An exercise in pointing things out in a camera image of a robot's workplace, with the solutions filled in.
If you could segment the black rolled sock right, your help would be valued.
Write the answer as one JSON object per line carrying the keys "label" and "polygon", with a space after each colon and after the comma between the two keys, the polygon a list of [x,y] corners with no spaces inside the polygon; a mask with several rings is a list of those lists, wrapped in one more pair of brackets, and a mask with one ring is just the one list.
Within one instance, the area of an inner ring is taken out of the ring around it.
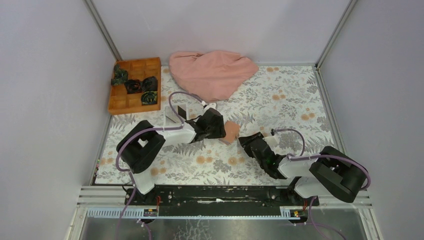
{"label": "black rolled sock right", "polygon": [[145,78],[141,82],[141,90],[143,92],[157,92],[158,91],[158,79],[155,76]]}

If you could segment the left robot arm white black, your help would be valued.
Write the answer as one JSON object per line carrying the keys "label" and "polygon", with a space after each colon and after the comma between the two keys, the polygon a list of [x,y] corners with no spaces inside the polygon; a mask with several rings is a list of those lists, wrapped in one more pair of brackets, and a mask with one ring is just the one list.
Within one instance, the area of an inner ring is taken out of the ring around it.
{"label": "left robot arm white black", "polygon": [[184,120],[181,126],[156,127],[143,120],[117,145],[117,159],[129,166],[130,178],[137,189],[135,197],[142,205],[148,206],[155,200],[155,183],[148,168],[163,147],[225,136],[224,117],[214,108],[206,109],[197,118]]}

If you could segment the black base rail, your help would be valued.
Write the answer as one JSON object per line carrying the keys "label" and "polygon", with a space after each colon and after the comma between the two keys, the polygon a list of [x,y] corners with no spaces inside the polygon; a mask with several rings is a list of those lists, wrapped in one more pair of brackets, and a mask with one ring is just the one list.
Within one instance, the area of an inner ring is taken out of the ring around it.
{"label": "black base rail", "polygon": [[284,186],[156,185],[125,193],[125,204],[152,206],[160,217],[282,217],[284,209],[303,213],[319,205]]}

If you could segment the dark patterned rolled sock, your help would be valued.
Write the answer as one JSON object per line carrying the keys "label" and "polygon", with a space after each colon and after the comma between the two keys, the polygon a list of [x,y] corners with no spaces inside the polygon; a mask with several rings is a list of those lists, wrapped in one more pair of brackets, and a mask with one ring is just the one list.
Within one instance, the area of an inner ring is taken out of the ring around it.
{"label": "dark patterned rolled sock", "polygon": [[158,92],[157,91],[143,92],[140,100],[143,106],[156,105],[158,103]]}

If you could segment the wooden compartment tray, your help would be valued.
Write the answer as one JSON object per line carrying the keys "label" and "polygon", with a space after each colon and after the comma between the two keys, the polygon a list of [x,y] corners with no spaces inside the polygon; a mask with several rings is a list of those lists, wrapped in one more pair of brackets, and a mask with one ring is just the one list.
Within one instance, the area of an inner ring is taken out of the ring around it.
{"label": "wooden compartment tray", "polygon": [[158,57],[117,61],[110,81],[108,112],[123,115],[159,111],[161,66]]}

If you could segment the black rolled sock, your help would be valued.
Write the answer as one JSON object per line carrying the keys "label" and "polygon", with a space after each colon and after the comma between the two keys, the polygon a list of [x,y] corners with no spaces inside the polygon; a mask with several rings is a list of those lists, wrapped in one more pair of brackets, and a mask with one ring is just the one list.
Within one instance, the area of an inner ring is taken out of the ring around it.
{"label": "black rolled sock", "polygon": [[142,93],[142,82],[139,79],[128,79],[124,83],[124,87],[128,95]]}
{"label": "black rolled sock", "polygon": [[157,92],[158,91],[158,79],[155,76],[145,78],[141,82],[141,90],[143,92]]}

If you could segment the black rolled sock left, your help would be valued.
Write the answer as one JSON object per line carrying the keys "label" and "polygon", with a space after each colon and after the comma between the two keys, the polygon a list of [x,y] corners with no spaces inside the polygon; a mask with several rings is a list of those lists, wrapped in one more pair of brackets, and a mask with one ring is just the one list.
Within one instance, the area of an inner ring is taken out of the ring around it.
{"label": "black rolled sock left", "polygon": [[139,79],[128,79],[124,83],[124,87],[128,95],[142,93],[142,82]]}

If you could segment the white translucent card box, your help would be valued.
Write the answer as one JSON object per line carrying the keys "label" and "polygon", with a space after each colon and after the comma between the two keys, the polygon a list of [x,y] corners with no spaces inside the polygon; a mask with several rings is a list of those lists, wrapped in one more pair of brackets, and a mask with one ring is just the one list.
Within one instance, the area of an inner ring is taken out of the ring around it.
{"label": "white translucent card box", "polygon": [[189,119],[189,108],[187,103],[173,104],[172,107],[166,105],[163,112],[163,123],[165,127],[178,127],[181,125],[181,118]]}

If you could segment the floral table mat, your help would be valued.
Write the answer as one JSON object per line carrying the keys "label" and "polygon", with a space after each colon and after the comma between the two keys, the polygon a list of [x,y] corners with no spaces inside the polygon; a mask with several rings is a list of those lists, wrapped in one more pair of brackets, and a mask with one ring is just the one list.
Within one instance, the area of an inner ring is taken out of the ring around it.
{"label": "floral table mat", "polygon": [[[123,185],[131,181],[124,162],[116,163],[117,144],[142,120],[152,125],[168,124],[165,117],[173,105],[182,104],[189,119],[202,114],[200,103],[181,94],[168,67],[162,67],[161,109],[115,115],[98,161],[96,185]],[[217,103],[226,121],[240,126],[240,136],[257,132],[269,136],[277,129],[275,153],[313,155],[334,145],[333,132],[325,112],[314,70],[311,66],[261,66],[232,96]],[[147,170],[158,185],[243,185],[283,186],[288,180],[266,174],[255,159],[248,157],[238,141],[225,144],[206,139],[192,144],[161,149]]]}

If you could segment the pink cloth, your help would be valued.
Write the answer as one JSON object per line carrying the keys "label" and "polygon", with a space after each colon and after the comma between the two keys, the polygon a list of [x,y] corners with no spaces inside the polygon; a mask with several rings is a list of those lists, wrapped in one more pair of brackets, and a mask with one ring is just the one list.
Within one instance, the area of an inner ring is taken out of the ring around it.
{"label": "pink cloth", "polygon": [[170,55],[169,70],[176,83],[205,102],[229,99],[259,67],[236,52],[177,51]]}

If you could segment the green patterned rolled sock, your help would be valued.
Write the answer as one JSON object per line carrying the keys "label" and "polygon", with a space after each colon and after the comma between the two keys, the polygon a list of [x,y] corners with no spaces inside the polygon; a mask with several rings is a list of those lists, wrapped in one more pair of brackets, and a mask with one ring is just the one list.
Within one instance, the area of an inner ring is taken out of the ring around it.
{"label": "green patterned rolled sock", "polygon": [[121,68],[119,64],[115,64],[113,68],[113,78],[110,80],[111,86],[118,86],[128,81],[128,71]]}

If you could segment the brown leather card holder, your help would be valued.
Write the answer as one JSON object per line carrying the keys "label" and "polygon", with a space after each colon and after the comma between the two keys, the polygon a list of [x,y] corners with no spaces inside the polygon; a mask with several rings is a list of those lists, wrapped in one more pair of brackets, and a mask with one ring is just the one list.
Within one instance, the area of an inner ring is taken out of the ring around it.
{"label": "brown leather card holder", "polygon": [[226,145],[232,144],[239,136],[241,126],[233,121],[227,121],[224,124],[225,137],[220,138],[219,140]]}

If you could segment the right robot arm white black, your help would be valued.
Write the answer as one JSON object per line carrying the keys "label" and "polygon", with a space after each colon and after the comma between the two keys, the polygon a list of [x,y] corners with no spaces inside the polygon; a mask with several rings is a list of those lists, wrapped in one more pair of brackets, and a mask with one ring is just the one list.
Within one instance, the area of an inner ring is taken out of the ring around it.
{"label": "right robot arm white black", "polygon": [[295,156],[275,153],[273,148],[278,141],[273,134],[263,136],[258,132],[239,137],[238,141],[270,177],[292,180],[286,198],[293,206],[301,205],[307,198],[326,195],[353,203],[358,193],[371,184],[365,167],[332,146],[314,155]]}

